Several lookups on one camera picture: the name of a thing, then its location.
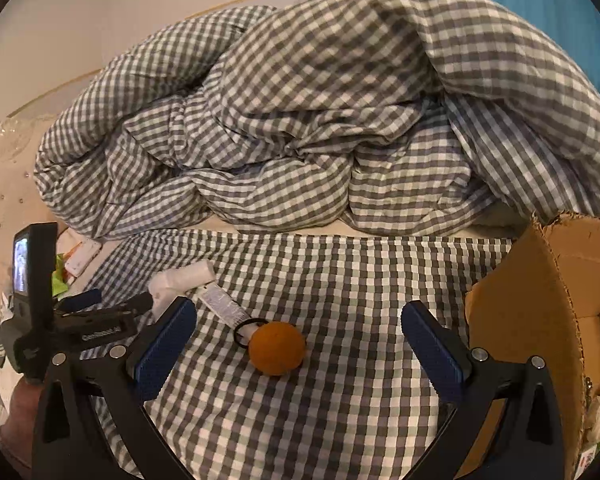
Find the orange ball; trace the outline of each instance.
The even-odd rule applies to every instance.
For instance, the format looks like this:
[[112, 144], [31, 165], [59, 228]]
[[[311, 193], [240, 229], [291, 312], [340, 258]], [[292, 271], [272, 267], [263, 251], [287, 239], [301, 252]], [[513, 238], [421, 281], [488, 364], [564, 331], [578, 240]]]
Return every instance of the orange ball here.
[[301, 365], [304, 349], [304, 336], [295, 326], [272, 321], [251, 336], [249, 359], [263, 374], [280, 376]]

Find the cardboard box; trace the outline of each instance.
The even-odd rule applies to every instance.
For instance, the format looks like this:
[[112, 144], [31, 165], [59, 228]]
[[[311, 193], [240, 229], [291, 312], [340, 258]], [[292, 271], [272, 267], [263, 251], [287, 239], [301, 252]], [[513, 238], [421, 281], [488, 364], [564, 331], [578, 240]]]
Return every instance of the cardboard box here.
[[[600, 219], [563, 214], [547, 226], [532, 221], [501, 264], [474, 285], [465, 307], [472, 348], [503, 361], [526, 362], [534, 354], [546, 361], [570, 480], [584, 433], [587, 377], [591, 395], [600, 394]], [[485, 422], [483, 448], [496, 422], [497, 415]]]

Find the silver screw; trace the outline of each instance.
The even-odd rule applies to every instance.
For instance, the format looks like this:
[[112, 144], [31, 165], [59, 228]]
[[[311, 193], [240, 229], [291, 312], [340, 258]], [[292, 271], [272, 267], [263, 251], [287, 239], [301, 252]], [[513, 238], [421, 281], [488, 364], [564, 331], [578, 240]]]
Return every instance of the silver screw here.
[[126, 346], [124, 345], [115, 345], [109, 350], [109, 355], [114, 359], [120, 359], [124, 354], [126, 354]]
[[473, 357], [476, 361], [486, 361], [489, 358], [489, 353], [479, 346], [471, 350], [471, 357]]
[[534, 355], [531, 358], [531, 364], [538, 370], [542, 370], [542, 368], [544, 368], [544, 359], [542, 359], [539, 355]]
[[51, 362], [55, 366], [60, 366], [65, 361], [66, 361], [66, 355], [64, 355], [62, 352], [60, 352], [59, 354], [54, 355], [53, 359], [51, 359]]

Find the checkered bed sheet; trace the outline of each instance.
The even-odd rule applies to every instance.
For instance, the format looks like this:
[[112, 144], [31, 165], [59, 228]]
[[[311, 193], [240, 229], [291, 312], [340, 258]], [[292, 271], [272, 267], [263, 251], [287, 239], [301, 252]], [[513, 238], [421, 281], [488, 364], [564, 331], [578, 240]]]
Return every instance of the checkered bed sheet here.
[[500, 199], [600, 217], [600, 95], [489, 0], [309, 0], [185, 20], [118, 56], [43, 137], [45, 203], [91, 238], [341, 218], [448, 234]]
[[[400, 308], [419, 298], [464, 334], [464, 294], [509, 247], [156, 230], [123, 242], [88, 286], [112, 305], [141, 292], [155, 272], [208, 258], [219, 285], [250, 315], [291, 322], [306, 337], [301, 367], [268, 378], [229, 327], [197, 304], [194, 335], [145, 407], [198, 480], [399, 479], [432, 440], [438, 416], [435, 392], [402, 336]], [[98, 410], [116, 457], [137, 473], [101, 402]]]

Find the gingham fabric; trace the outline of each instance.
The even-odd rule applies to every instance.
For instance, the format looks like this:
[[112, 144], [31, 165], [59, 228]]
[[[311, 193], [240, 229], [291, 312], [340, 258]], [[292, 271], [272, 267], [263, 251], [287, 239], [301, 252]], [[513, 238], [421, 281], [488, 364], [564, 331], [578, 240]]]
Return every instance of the gingham fabric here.
[[222, 10], [114, 59], [43, 137], [35, 177], [95, 238], [211, 212], [444, 234], [496, 198], [600, 216], [600, 95], [489, 0]]
[[[197, 480], [400, 479], [438, 416], [400, 309], [419, 298], [464, 333], [464, 294], [508, 249], [506, 240], [155, 230], [118, 246], [88, 287], [111, 306], [155, 272], [208, 258], [248, 314], [288, 321], [306, 338], [301, 367], [268, 378], [191, 293], [198, 326], [145, 408]], [[98, 408], [114, 455], [137, 472]]]

